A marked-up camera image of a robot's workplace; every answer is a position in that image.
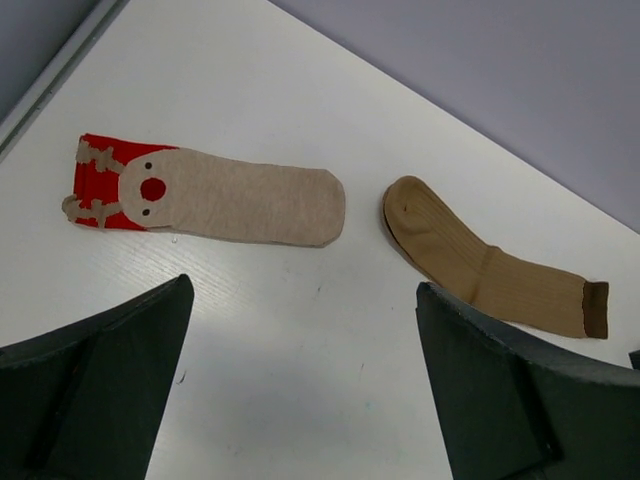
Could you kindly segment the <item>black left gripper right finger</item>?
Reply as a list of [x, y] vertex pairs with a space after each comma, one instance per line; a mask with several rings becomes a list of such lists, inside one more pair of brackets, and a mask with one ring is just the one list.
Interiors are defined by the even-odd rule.
[[638, 478], [638, 370], [558, 347], [433, 283], [416, 296], [454, 478]]

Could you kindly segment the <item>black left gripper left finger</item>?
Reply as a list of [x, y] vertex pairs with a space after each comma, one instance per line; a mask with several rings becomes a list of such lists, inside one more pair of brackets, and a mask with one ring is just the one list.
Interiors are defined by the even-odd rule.
[[193, 301], [182, 274], [2, 347], [2, 478], [144, 478]]

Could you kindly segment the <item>brown long sock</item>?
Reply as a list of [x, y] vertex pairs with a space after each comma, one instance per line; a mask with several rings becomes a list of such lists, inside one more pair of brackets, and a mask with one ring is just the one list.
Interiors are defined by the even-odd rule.
[[482, 313], [565, 337], [608, 337], [608, 283], [484, 242], [422, 180], [396, 180], [382, 197], [381, 212], [405, 259]]

